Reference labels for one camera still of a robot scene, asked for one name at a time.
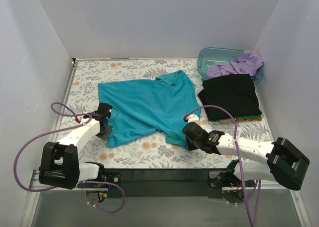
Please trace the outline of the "teal t shirt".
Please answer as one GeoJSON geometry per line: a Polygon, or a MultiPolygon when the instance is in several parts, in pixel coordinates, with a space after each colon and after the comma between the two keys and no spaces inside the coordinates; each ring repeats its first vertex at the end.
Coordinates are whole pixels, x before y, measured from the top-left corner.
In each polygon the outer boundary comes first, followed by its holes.
{"type": "Polygon", "coordinates": [[[184,116],[200,116],[195,85],[178,70],[154,80],[137,79],[98,84],[99,102],[116,109],[107,147],[119,147],[143,136],[161,132],[167,143],[186,148],[184,116]]]}

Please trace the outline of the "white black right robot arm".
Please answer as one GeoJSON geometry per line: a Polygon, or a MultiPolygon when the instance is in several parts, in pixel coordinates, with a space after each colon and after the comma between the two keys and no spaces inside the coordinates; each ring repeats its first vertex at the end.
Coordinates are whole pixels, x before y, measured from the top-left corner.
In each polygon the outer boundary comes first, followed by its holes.
{"type": "Polygon", "coordinates": [[[189,151],[200,149],[208,154],[238,157],[221,172],[210,172],[213,187],[238,187],[251,180],[273,181],[295,191],[302,187],[310,160],[286,138],[235,140],[222,131],[207,132],[195,122],[189,122],[182,132],[189,151]]]}

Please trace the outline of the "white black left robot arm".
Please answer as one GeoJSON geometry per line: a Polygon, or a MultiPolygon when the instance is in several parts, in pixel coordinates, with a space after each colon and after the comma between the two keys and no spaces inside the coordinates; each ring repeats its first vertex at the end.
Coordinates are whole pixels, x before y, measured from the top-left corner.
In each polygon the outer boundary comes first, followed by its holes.
{"type": "Polygon", "coordinates": [[[81,162],[79,153],[93,137],[108,138],[112,131],[109,125],[112,109],[110,104],[99,103],[96,111],[76,119],[79,127],[73,127],[68,135],[57,142],[44,145],[38,177],[41,184],[69,190],[86,181],[95,187],[105,184],[104,165],[81,162]]]}

